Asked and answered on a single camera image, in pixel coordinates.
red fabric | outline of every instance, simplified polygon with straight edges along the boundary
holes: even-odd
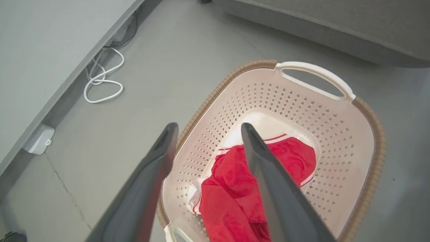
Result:
[[[315,152],[296,138],[267,144],[298,186],[316,167]],[[257,180],[243,145],[215,159],[202,184],[200,212],[212,242],[268,242],[269,228]]]

plastic basket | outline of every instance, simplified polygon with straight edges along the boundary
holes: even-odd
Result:
[[[320,76],[344,96],[301,82],[283,69]],[[210,170],[218,147],[242,142],[243,122],[261,137],[287,133],[315,149],[316,172],[302,192],[335,238],[352,241],[382,172],[384,130],[372,109],[335,74],[308,63],[275,60],[231,72],[182,132],[157,205],[165,231],[191,241],[208,240],[201,216],[187,210],[187,189]]]

brown woven rim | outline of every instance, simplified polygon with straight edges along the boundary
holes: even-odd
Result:
[[[266,69],[274,69],[277,64],[276,60],[260,60],[250,62],[246,65],[242,65],[236,70],[232,71],[212,92],[211,95],[206,99],[206,101],[200,106],[199,110],[194,114],[193,118],[188,122],[185,129],[182,131],[178,146],[176,149],[176,154],[184,144],[187,137],[190,135],[191,131],[194,129],[198,121],[205,114],[206,110],[209,106],[215,101],[215,99],[222,93],[222,91],[240,74],[260,68]],[[368,175],[365,180],[365,185],[361,191],[358,202],[353,209],[353,212],[343,230],[341,235],[339,236],[339,241],[343,242],[351,242],[354,236],[358,232],[358,228],[361,222],[364,219],[364,216],[370,207],[370,203],[372,202],[373,196],[376,191],[376,187],[378,186],[379,178],[381,177],[382,168],[385,162],[385,154],[387,150],[387,141],[385,138],[384,129],[379,121],[377,115],[370,106],[357,97],[353,100],[352,104],[356,106],[366,117],[370,126],[372,127],[373,136],[375,138],[375,152],[373,154],[373,159],[371,166],[369,168]],[[157,202],[157,217],[160,222],[161,227],[166,227],[170,221],[167,218],[166,210],[164,209],[163,204],[163,193],[160,192],[160,196]]]

white cable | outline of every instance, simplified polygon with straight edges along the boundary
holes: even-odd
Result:
[[[100,57],[101,57],[101,55],[102,55],[102,53],[103,53],[103,51],[104,51],[104,49],[99,53],[99,55],[97,56],[97,59],[92,59],[92,61],[94,62],[94,65],[92,66],[92,68],[91,68],[91,70],[90,70],[90,72],[88,73],[88,69],[87,68],[85,68],[85,71],[86,71],[86,76],[87,76],[87,78],[88,78],[88,83],[86,84],[86,86],[85,86],[85,88],[84,88],[84,90],[83,90],[83,96],[85,97],[85,100],[87,101],[87,102],[89,102],[89,103],[99,103],[99,102],[103,102],[103,101],[106,101],[106,100],[109,100],[109,99],[112,99],[112,98],[114,98],[114,97],[117,97],[117,96],[119,96],[122,92],[123,92],[123,90],[124,90],[124,86],[121,84],[121,83],[119,83],[119,82],[117,82],[117,81],[112,81],[112,80],[106,80],[106,75],[107,74],[109,74],[109,73],[112,73],[112,72],[114,72],[114,71],[116,71],[117,69],[119,69],[123,64],[124,64],[124,62],[125,62],[125,58],[124,58],[124,56],[121,54],[121,52],[119,52],[117,49],[115,49],[115,48],[111,48],[113,51],[115,51],[121,58],[122,58],[122,60],[121,60],[121,63],[120,64],[118,64],[117,66],[115,66],[115,67],[113,67],[113,68],[111,68],[111,69],[109,69],[109,70],[107,70],[106,71],[106,69],[102,66],[102,65],[100,65],[98,62],[99,62],[99,60],[100,60]],[[95,69],[95,66],[98,66],[101,70],[102,70],[102,73],[100,73],[100,74],[98,74],[98,75],[96,75],[95,77],[91,77],[92,76],[92,73],[93,73],[93,71],[94,71],[94,69]],[[116,85],[118,85],[119,87],[120,87],[120,90],[117,92],[117,93],[115,93],[114,95],[110,95],[110,96],[108,96],[108,97],[105,97],[105,98],[102,98],[102,99],[99,99],[99,100],[96,100],[96,101],[91,101],[90,99],[88,99],[88,96],[87,96],[87,92],[88,92],[88,88],[89,88],[89,86],[90,85],[94,85],[94,86],[97,86],[97,85],[100,85],[100,84],[102,84],[103,82],[108,82],[108,83],[113,83],[113,84],[116,84]]]

basket handle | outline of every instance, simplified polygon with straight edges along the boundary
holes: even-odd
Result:
[[[305,71],[305,72],[312,73],[316,76],[319,76],[322,79],[330,82],[336,88],[338,88],[344,94],[344,96],[333,95],[333,94],[328,93],[326,91],[323,91],[317,87],[314,87],[314,86],[309,85],[307,83],[304,83],[300,80],[297,80],[293,77],[290,77],[282,71],[284,69]],[[289,80],[291,80],[291,81],[293,81],[293,82],[295,82],[301,86],[309,88],[309,89],[311,89],[315,92],[318,92],[322,95],[330,97],[334,100],[338,100],[338,101],[347,100],[349,102],[352,102],[356,98],[355,94],[352,92],[352,90],[348,86],[348,84],[346,84],[344,82],[344,80],[342,80],[340,77],[335,75],[333,72],[331,72],[327,69],[324,69],[322,67],[319,67],[317,65],[313,65],[313,64],[305,63],[305,62],[290,61],[290,62],[283,62],[283,63],[276,64],[275,70],[277,70],[282,77],[287,78],[287,79],[289,79]]]

